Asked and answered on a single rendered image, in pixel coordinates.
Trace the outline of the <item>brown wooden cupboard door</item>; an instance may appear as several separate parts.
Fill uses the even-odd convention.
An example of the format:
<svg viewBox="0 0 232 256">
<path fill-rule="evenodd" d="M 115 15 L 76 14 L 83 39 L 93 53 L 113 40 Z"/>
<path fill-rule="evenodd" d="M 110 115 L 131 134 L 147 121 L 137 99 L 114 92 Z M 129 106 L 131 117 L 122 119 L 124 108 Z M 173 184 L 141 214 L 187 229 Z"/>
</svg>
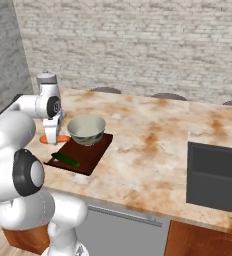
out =
<svg viewBox="0 0 232 256">
<path fill-rule="evenodd" d="M 232 234 L 171 221 L 164 256 L 232 256 Z"/>
<path fill-rule="evenodd" d="M 50 244 L 48 226 L 40 226 L 29 230 L 2 229 L 8 243 L 16 248 L 41 255 Z"/>
</svg>

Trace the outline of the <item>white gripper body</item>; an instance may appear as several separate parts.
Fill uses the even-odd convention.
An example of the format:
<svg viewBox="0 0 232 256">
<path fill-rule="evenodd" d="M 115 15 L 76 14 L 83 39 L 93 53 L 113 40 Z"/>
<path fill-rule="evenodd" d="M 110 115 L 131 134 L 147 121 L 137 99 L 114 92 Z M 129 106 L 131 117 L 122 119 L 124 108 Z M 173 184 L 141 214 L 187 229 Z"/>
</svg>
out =
<svg viewBox="0 0 232 256">
<path fill-rule="evenodd" d="M 56 115 L 52 119 L 43 120 L 43 128 L 48 144 L 56 144 L 62 123 L 62 116 Z"/>
</svg>

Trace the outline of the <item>grey dishwasher door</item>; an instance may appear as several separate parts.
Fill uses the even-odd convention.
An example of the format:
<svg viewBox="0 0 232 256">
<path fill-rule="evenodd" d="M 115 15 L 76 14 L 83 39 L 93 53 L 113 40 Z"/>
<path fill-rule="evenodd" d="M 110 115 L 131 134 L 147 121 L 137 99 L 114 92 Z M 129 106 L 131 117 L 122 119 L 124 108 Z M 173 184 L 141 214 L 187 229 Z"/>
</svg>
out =
<svg viewBox="0 0 232 256">
<path fill-rule="evenodd" d="M 128 210 L 124 206 L 86 200 L 88 205 L 161 222 L 163 227 L 152 226 L 89 210 L 83 224 L 76 228 L 79 240 L 90 256 L 164 256 L 170 220 Z"/>
</svg>

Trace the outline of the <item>green cucumber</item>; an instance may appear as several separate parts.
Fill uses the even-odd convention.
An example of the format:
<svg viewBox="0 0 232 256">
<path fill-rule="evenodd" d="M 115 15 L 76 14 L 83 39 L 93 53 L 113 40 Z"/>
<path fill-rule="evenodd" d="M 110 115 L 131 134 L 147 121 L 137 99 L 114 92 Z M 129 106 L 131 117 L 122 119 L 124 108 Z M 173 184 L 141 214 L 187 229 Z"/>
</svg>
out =
<svg viewBox="0 0 232 256">
<path fill-rule="evenodd" d="M 80 163 L 78 161 L 73 160 L 70 157 L 67 157 L 67 156 L 63 155 L 62 153 L 59 153 L 59 152 L 52 153 L 51 156 L 54 159 L 57 159 L 57 160 L 59 160 L 63 163 L 66 163 L 66 164 L 70 165 L 70 166 L 80 167 Z"/>
</svg>

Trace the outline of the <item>pale green bowl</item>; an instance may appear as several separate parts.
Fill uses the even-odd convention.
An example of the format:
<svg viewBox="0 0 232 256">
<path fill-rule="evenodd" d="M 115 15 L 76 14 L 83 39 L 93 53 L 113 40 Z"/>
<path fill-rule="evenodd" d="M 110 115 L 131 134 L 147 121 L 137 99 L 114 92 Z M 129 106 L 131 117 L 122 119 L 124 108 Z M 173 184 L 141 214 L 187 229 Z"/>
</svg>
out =
<svg viewBox="0 0 232 256">
<path fill-rule="evenodd" d="M 91 146 L 102 138 L 105 127 L 106 122 L 102 117 L 83 114 L 69 121 L 67 131 L 77 144 Z"/>
</svg>

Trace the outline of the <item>orange carrot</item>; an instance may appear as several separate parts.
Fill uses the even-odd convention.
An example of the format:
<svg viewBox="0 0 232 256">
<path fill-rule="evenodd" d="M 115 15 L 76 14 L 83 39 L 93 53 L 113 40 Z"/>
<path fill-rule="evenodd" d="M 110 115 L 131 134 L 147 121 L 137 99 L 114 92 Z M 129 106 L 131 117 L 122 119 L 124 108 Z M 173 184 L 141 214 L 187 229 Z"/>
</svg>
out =
<svg viewBox="0 0 232 256">
<path fill-rule="evenodd" d="M 48 140 L 45 135 L 40 136 L 39 141 L 43 144 L 58 144 L 58 143 L 65 143 L 70 140 L 70 137 L 67 135 L 58 135 L 55 140 Z"/>
</svg>

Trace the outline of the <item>dark brown tray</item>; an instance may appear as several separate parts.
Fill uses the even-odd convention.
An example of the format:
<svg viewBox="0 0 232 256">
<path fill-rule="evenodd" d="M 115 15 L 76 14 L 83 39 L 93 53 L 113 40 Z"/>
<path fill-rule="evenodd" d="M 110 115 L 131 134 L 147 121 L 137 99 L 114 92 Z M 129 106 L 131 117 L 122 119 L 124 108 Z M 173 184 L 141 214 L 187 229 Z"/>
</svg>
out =
<svg viewBox="0 0 232 256">
<path fill-rule="evenodd" d="M 79 145 L 70 139 L 58 150 L 58 152 L 77 161 L 80 166 L 73 167 L 54 158 L 45 162 L 45 165 L 90 176 L 112 140 L 113 135 L 108 133 L 104 133 L 102 138 L 92 146 Z"/>
</svg>

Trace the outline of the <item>dark grey sink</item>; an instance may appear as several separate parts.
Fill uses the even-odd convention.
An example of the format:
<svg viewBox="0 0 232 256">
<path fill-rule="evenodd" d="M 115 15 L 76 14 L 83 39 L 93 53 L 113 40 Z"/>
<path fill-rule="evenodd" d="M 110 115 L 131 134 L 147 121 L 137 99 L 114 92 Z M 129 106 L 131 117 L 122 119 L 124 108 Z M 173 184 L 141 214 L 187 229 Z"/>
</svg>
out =
<svg viewBox="0 0 232 256">
<path fill-rule="evenodd" d="M 186 202 L 232 212 L 232 148 L 188 143 Z"/>
</svg>

